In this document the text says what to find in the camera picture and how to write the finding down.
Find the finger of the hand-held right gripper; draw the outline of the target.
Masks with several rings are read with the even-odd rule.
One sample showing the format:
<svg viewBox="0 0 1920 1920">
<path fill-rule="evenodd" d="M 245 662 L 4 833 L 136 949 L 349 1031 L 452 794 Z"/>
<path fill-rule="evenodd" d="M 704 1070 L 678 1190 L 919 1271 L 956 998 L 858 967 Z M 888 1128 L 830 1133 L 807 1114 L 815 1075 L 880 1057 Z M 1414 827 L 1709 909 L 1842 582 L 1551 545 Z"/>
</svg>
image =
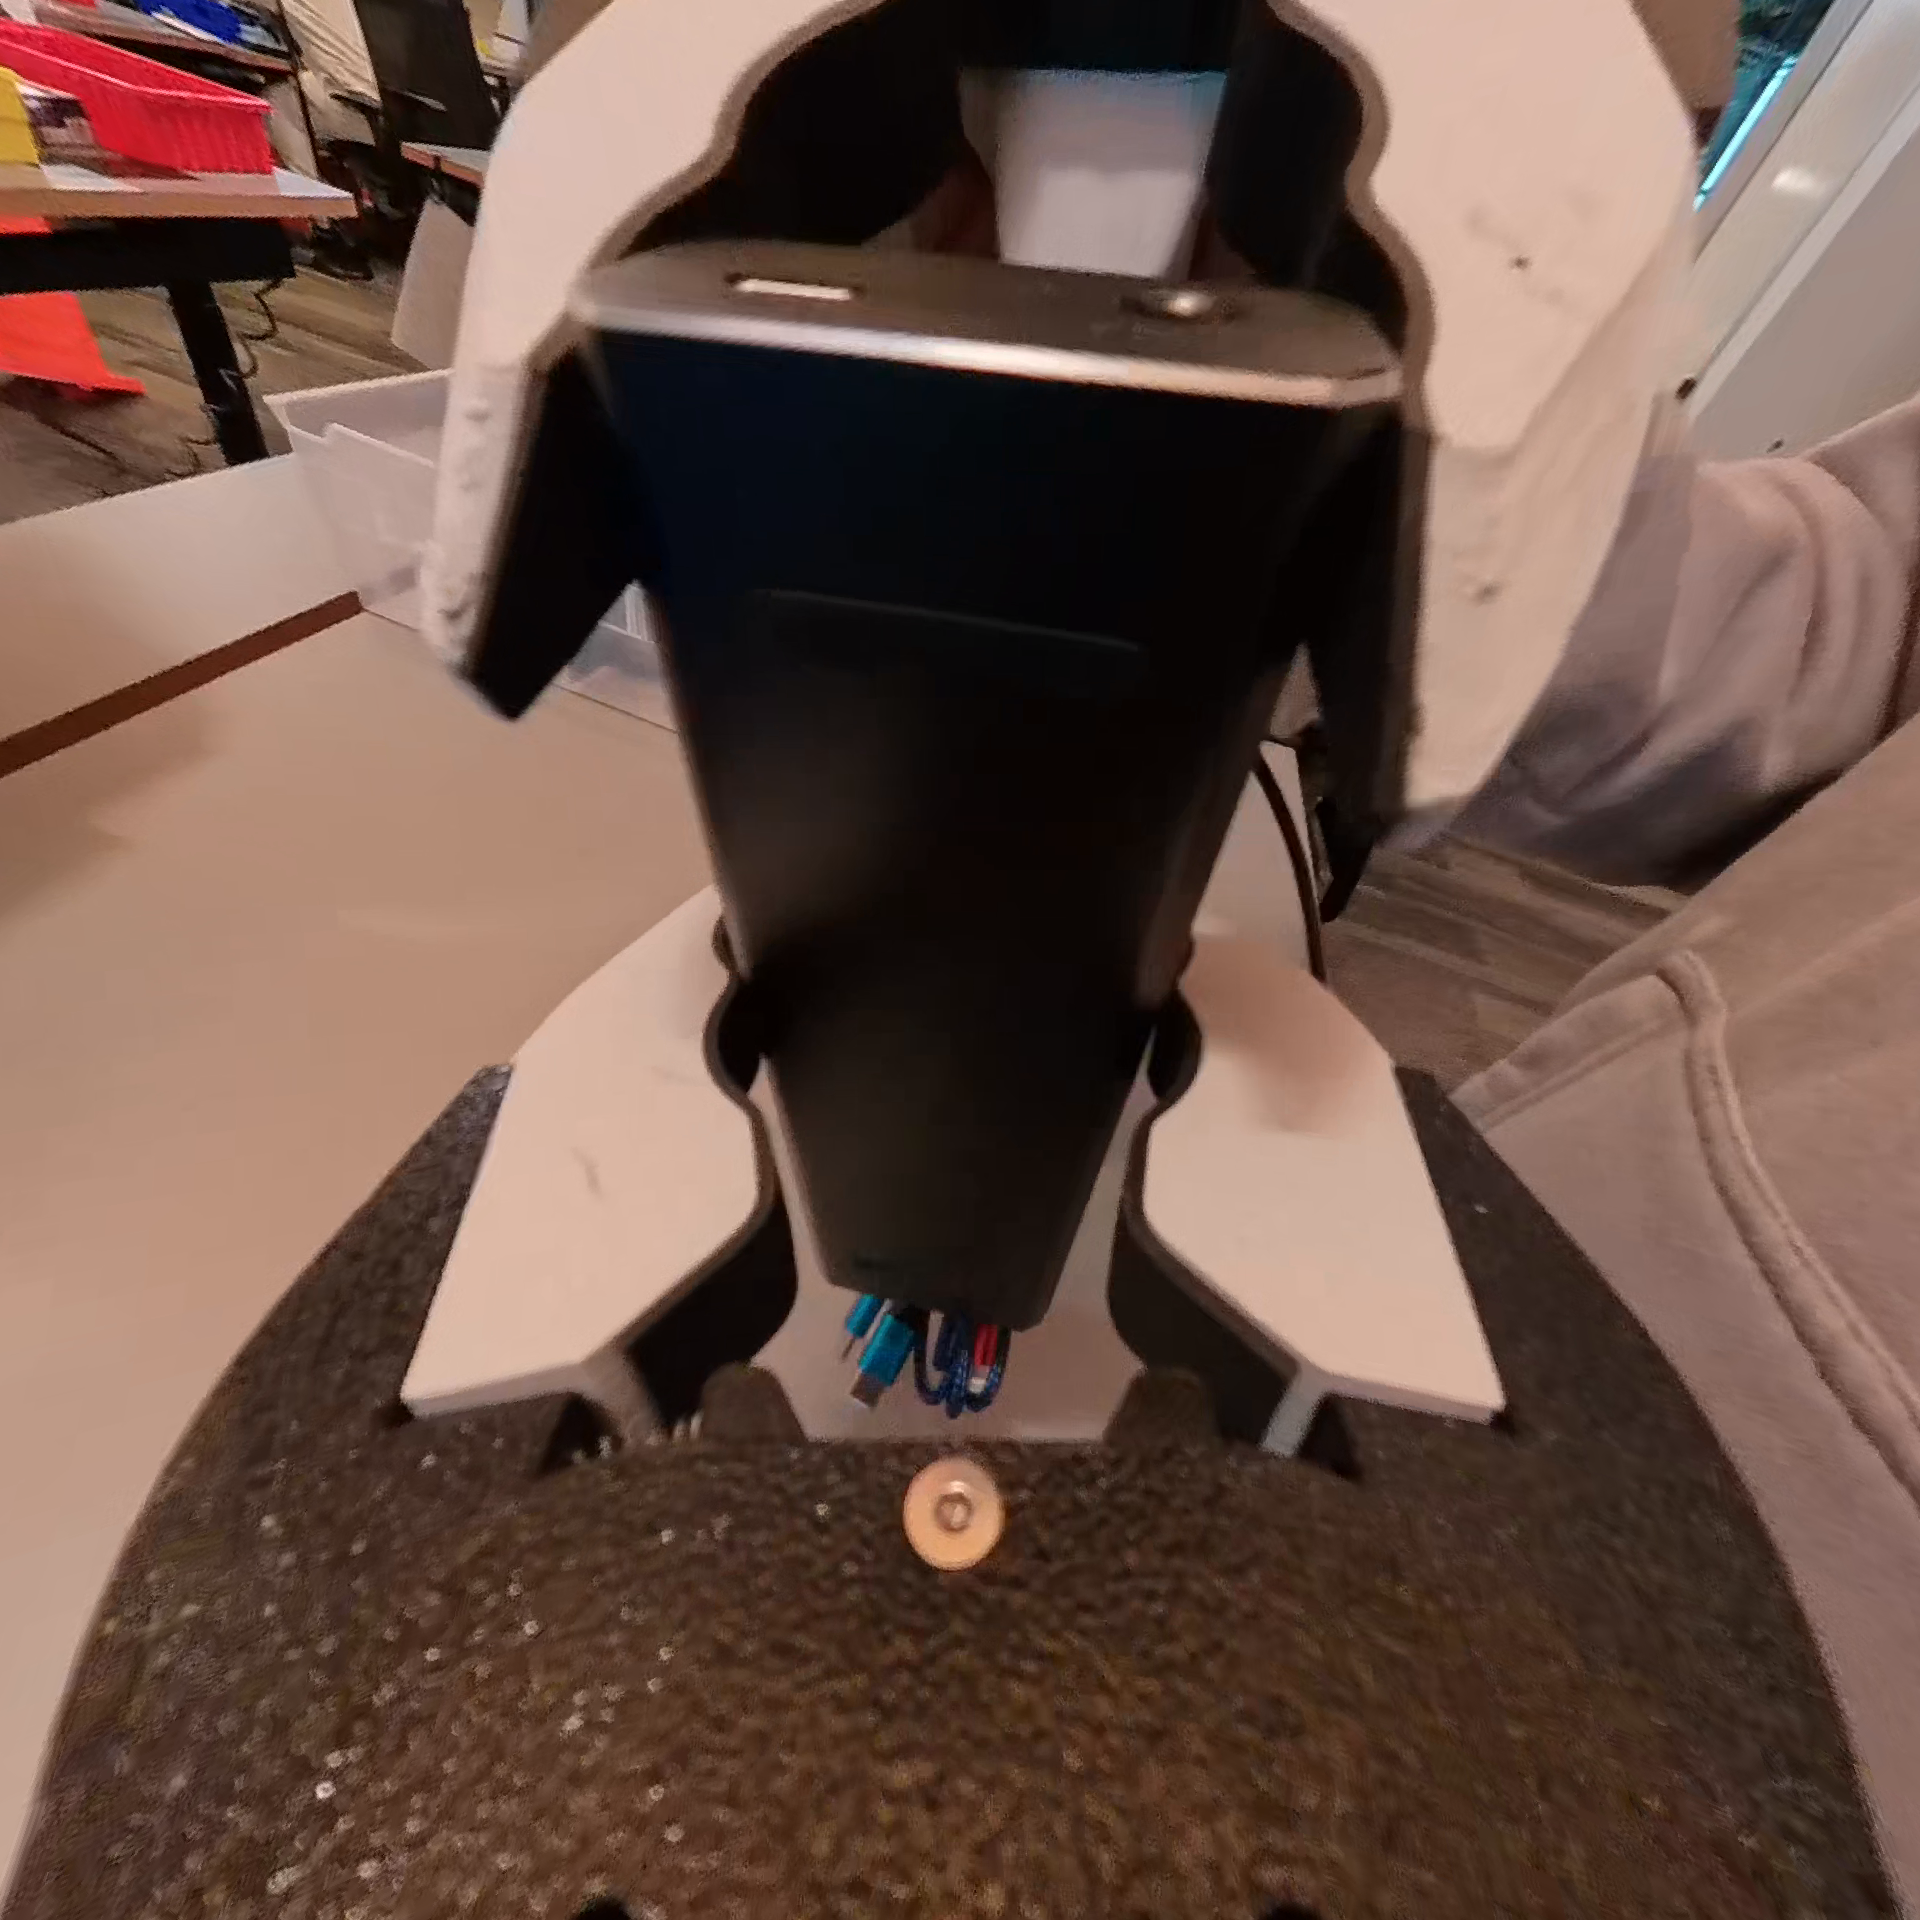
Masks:
<svg viewBox="0 0 1920 1920">
<path fill-rule="evenodd" d="M 1344 191 L 1404 303 L 1380 689 L 1317 667 L 1344 805 L 1447 824 L 1539 705 L 1670 397 L 1694 144 L 1634 4 L 1281 4 L 1358 91 Z"/>
<path fill-rule="evenodd" d="M 417 570 L 420 638 L 495 716 L 525 716 L 636 578 L 626 462 L 571 298 L 723 170 L 757 84 L 843 21 L 611 4 L 495 133 Z"/>
</svg>

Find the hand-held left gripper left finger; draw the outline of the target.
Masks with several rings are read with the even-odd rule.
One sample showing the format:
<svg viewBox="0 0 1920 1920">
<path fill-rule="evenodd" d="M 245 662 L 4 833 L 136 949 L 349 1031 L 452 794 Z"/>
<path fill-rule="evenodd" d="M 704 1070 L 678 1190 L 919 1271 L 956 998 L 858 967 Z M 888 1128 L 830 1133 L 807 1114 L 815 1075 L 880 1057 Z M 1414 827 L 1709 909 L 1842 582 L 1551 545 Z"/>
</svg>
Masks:
<svg viewBox="0 0 1920 1920">
<path fill-rule="evenodd" d="M 571 991 L 510 1066 L 402 1378 L 420 1419 L 581 1397 L 690 1419 L 798 1301 L 773 1146 L 723 1051 L 703 889 Z"/>
</svg>

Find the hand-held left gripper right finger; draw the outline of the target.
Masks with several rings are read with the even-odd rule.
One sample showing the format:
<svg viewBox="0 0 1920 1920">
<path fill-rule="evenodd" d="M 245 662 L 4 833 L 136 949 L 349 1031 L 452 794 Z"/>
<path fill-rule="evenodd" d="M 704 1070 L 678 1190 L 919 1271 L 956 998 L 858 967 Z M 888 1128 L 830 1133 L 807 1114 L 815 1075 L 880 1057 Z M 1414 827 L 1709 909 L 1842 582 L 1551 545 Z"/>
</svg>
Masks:
<svg viewBox="0 0 1920 1920">
<path fill-rule="evenodd" d="M 1328 986 L 1201 928 L 1146 1088 L 1107 1284 L 1146 1369 L 1191 1374 L 1217 1426 L 1313 1426 L 1333 1400 L 1502 1418 L 1398 1070 Z"/>
</svg>

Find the person's right forearm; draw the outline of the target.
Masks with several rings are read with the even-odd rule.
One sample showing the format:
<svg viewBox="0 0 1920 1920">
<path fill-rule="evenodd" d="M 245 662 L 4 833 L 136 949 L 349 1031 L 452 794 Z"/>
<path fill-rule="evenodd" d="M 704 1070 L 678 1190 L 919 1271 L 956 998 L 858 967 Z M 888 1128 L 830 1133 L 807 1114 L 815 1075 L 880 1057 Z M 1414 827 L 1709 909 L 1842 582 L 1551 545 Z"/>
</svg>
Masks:
<svg viewBox="0 0 1920 1920">
<path fill-rule="evenodd" d="M 1447 831 L 1694 890 L 1913 716 L 1917 397 L 1754 462 L 1662 409 L 1541 699 Z"/>
</svg>

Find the black office chair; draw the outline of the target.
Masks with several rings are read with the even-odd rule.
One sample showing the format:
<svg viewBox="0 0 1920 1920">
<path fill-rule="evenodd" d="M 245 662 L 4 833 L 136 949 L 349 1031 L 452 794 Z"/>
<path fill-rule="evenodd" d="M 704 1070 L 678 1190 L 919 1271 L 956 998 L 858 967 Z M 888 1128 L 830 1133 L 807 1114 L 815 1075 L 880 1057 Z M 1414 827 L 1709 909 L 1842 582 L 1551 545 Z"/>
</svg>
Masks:
<svg viewBox="0 0 1920 1920">
<path fill-rule="evenodd" d="M 499 128 L 467 4 L 353 4 L 394 139 L 486 151 Z"/>
</svg>

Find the clear plastic container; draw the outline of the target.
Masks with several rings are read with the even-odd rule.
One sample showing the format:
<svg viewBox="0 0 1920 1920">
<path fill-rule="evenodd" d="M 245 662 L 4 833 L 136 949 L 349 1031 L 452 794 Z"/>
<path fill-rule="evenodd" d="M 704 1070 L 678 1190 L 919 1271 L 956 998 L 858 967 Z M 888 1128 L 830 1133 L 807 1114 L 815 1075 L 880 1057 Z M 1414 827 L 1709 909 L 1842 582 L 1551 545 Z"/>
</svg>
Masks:
<svg viewBox="0 0 1920 1920">
<path fill-rule="evenodd" d="M 420 629 L 420 551 L 439 492 L 448 373 L 407 373 L 269 397 L 287 430 L 363 611 Z M 664 659 L 639 588 L 600 613 L 563 689 L 673 728 Z"/>
</svg>

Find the black framed desk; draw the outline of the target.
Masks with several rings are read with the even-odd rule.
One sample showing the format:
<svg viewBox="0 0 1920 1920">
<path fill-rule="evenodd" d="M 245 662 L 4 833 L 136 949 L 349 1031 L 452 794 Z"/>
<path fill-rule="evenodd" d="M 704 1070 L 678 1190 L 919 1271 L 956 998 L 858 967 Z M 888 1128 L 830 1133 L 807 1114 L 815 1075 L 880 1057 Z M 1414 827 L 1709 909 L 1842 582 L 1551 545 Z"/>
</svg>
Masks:
<svg viewBox="0 0 1920 1920">
<path fill-rule="evenodd" d="M 269 456 L 215 292 L 293 272 L 293 231 L 349 223 L 357 198 L 271 170 L 215 175 L 100 167 L 4 167 L 4 298 L 165 292 L 230 467 Z"/>
</svg>

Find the red plastic bin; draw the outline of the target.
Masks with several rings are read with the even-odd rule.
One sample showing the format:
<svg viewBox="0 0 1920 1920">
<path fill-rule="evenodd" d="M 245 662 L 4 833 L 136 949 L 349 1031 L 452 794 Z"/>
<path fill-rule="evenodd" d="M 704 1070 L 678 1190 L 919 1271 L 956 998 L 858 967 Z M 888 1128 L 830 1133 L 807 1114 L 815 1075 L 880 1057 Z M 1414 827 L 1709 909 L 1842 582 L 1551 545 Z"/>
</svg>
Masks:
<svg viewBox="0 0 1920 1920">
<path fill-rule="evenodd" d="M 72 94 L 97 148 L 179 172 L 271 175 L 271 106 L 70 31 L 4 21 L 4 68 Z"/>
</svg>

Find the orange plastic object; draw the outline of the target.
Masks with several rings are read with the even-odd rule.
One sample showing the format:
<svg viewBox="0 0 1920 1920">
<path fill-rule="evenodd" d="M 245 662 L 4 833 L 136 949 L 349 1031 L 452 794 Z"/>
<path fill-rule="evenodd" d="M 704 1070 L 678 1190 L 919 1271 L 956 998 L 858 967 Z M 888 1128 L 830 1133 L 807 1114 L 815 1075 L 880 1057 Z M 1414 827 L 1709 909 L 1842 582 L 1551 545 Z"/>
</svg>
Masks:
<svg viewBox="0 0 1920 1920">
<path fill-rule="evenodd" d="M 4 378 L 62 396 L 144 397 L 140 378 L 113 373 L 74 295 L 4 298 Z"/>
</svg>

